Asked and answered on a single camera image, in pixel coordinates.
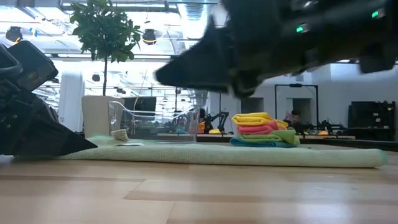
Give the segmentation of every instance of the ceiling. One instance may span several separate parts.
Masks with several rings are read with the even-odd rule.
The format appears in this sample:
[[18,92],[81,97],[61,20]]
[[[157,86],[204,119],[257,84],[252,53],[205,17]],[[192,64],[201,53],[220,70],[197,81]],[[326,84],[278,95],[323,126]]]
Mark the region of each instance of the ceiling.
[[[54,61],[59,71],[57,77],[59,82],[62,81],[63,71],[80,68],[86,80],[86,95],[101,95],[102,82],[94,82],[92,76],[98,74],[103,77],[104,63],[91,62],[87,55],[80,54],[81,44],[77,37],[72,35],[76,25],[69,23],[70,3],[84,1],[26,0],[25,2],[28,2],[28,5],[18,6],[15,0],[0,2],[0,43],[6,47],[15,44],[6,39],[6,32],[11,26],[21,27],[23,39],[32,42]],[[155,45],[141,42],[140,48],[135,47],[134,62],[115,62],[108,66],[107,95],[156,96],[157,111],[158,109],[176,110],[176,99],[177,110],[206,101],[205,91],[182,90],[176,98],[175,88],[160,85],[154,79],[154,72],[165,65],[170,56],[186,51],[203,36],[210,14],[213,15],[217,26],[223,26],[227,16],[226,11],[218,4],[218,0],[167,2],[170,7],[169,12],[164,11],[164,1],[113,1],[118,7],[127,10],[129,18],[135,25],[140,25],[141,30],[155,29],[157,42]],[[192,16],[192,9],[189,7],[198,8],[202,12]],[[59,91],[59,83],[46,82],[35,93],[50,105],[57,107]]]

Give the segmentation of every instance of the table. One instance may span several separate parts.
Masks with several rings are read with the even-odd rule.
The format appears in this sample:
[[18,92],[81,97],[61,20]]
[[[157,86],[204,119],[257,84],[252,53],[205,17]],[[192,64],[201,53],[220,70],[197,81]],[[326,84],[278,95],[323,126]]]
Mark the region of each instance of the table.
[[0,223],[391,224],[398,220],[398,153],[387,153],[390,161],[380,169],[13,162],[3,156]]

